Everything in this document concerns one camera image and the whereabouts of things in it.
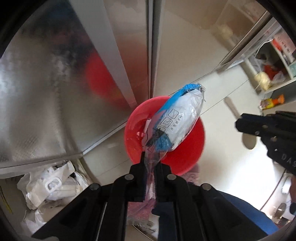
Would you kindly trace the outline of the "blue white plastic wrapper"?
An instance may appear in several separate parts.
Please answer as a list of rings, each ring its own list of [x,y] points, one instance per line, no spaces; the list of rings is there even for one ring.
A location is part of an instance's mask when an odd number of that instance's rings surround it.
[[[128,118],[125,148],[137,164],[144,154],[147,188],[144,202],[130,202],[127,221],[130,225],[152,226],[149,215],[156,205],[154,168],[159,162],[169,165],[175,175],[189,172],[201,157],[205,131],[200,114],[205,89],[187,84],[171,97],[158,96],[144,101]]]

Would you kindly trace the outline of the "orange yellow bottle on floor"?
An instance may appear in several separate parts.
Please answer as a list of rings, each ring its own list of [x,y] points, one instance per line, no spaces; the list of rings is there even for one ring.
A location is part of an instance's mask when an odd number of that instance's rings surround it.
[[[260,108],[262,110],[274,108],[277,105],[284,104],[285,102],[285,96],[281,94],[277,98],[268,98],[264,99],[260,102]]]

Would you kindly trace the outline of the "white plastic bag on floor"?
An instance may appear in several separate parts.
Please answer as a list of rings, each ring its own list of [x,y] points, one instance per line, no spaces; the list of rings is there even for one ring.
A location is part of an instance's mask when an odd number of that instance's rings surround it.
[[[47,165],[25,174],[17,183],[28,208],[21,221],[24,233],[34,234],[90,184],[79,161]]]

